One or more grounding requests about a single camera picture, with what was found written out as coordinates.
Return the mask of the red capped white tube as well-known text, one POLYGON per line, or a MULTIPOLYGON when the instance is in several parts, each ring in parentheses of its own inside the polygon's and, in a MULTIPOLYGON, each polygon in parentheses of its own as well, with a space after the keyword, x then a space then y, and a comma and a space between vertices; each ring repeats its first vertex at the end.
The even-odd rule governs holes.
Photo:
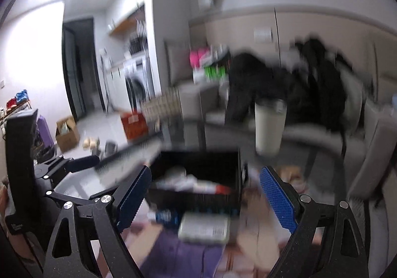
POLYGON ((198 180, 193 177, 159 180, 154 183, 156 189, 197 194, 228 195, 233 189, 214 182, 198 180))

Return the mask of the silver remote control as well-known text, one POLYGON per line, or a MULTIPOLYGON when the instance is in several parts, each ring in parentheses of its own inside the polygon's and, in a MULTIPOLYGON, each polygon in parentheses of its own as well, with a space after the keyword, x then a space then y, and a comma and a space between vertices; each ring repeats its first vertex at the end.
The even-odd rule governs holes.
POLYGON ((99 182, 106 188, 125 180, 142 165, 150 165, 162 149, 160 139, 152 139, 103 159, 96 167, 99 182))

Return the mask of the cardboard box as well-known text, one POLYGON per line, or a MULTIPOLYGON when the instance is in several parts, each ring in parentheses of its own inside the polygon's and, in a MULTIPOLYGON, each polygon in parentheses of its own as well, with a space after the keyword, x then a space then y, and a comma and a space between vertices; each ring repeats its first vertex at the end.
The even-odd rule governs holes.
POLYGON ((55 139, 62 153, 68 152, 79 145, 80 135, 73 116, 57 121, 55 139))

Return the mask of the blue tape dispenser near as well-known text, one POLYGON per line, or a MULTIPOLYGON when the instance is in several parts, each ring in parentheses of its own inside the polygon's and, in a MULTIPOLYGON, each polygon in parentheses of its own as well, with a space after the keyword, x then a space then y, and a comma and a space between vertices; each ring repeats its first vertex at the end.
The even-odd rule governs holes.
POLYGON ((179 214, 175 211, 170 211, 169 209, 161 211, 149 211, 147 213, 147 219, 170 229, 177 229, 180 225, 179 214))

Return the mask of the green lidded plastic case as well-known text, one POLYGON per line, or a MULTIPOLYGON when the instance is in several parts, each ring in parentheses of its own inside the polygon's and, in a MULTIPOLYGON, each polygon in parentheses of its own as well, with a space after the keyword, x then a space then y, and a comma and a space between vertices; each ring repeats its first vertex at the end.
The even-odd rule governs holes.
POLYGON ((227 244, 230 239, 230 217, 186 212, 180 222, 178 238, 192 243, 227 244))

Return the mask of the grey sofa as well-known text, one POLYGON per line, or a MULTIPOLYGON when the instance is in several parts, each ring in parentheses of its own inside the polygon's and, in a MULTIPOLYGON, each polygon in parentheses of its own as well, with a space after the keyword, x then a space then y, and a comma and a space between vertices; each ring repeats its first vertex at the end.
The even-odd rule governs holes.
MULTIPOLYGON (((378 277, 396 265, 396 111, 368 99, 357 79, 347 78, 344 85, 348 99, 341 130, 286 124, 280 151, 267 162, 301 167, 315 196, 348 198, 369 247, 369 273, 378 277)), ((178 91, 183 117, 204 122, 209 145, 239 147, 245 159, 254 155, 254 116, 225 120, 226 81, 188 82, 178 91)))

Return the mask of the woven wicker basket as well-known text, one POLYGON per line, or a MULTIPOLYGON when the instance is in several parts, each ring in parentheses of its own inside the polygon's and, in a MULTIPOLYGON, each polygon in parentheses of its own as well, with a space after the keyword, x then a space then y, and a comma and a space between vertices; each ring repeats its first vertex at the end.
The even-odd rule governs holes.
POLYGON ((181 117, 182 109, 179 91, 176 88, 170 88, 163 94, 143 102, 141 104, 141 111, 146 122, 181 117))

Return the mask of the white washing machine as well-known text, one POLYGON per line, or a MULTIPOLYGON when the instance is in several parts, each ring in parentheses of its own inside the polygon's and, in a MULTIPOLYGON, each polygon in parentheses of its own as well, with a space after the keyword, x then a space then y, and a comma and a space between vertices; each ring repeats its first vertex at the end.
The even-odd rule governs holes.
POLYGON ((140 111, 141 105, 153 94, 151 69, 146 58, 130 59, 125 64, 125 81, 131 109, 140 111))

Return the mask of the black storage box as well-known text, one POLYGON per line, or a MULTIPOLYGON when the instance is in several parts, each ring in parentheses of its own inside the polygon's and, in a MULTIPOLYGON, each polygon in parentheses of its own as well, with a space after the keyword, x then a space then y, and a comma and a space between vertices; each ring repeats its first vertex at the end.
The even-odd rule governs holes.
POLYGON ((149 166, 150 208, 237 217, 248 178, 239 150, 163 150, 149 166))

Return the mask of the white cylindrical cup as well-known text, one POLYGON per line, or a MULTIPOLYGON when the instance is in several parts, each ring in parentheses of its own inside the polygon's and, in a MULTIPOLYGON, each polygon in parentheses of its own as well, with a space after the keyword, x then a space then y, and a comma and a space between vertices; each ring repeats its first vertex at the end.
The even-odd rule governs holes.
POLYGON ((257 100, 255 103, 255 146, 261 156, 279 153, 287 116, 283 100, 257 100))

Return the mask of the grey back cushion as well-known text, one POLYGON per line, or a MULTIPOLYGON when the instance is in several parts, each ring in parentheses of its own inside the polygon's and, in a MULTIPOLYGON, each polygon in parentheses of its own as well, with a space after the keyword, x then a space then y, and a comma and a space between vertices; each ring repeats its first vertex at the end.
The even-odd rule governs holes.
POLYGON ((190 43, 166 39, 164 41, 167 61, 168 83, 170 87, 193 80, 190 66, 190 43))

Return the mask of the black jacket pile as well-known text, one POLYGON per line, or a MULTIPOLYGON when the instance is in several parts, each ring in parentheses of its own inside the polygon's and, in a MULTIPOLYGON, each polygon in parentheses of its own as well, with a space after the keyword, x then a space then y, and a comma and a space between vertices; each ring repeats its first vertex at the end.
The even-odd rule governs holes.
POLYGON ((347 93, 323 42, 309 37, 294 47, 303 64, 292 70, 271 67, 248 52, 233 57, 225 123, 244 122, 257 100, 283 100, 288 124, 317 124, 331 132, 345 131, 347 93))

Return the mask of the pink plush toy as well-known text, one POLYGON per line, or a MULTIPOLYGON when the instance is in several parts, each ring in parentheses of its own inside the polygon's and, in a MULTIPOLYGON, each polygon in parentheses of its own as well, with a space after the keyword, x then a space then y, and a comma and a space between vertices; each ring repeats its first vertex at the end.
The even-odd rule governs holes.
POLYGON ((189 60, 190 66, 193 69, 197 69, 200 67, 201 58, 206 55, 210 51, 209 47, 198 48, 190 51, 189 60))

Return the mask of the black door frame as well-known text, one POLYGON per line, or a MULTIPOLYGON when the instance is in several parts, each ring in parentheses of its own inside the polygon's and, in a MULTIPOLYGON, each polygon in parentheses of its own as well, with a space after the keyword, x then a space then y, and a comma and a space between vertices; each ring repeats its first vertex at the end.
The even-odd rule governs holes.
POLYGON ((65 89, 76 121, 104 107, 99 83, 94 19, 63 23, 62 58, 65 89))

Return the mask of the wall power socket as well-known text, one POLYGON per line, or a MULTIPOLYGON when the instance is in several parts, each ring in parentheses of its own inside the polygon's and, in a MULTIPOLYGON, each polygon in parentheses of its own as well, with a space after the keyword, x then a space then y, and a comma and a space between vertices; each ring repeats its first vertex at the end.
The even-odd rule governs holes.
POLYGON ((273 42, 272 28, 254 29, 254 41, 257 43, 272 43, 273 42))

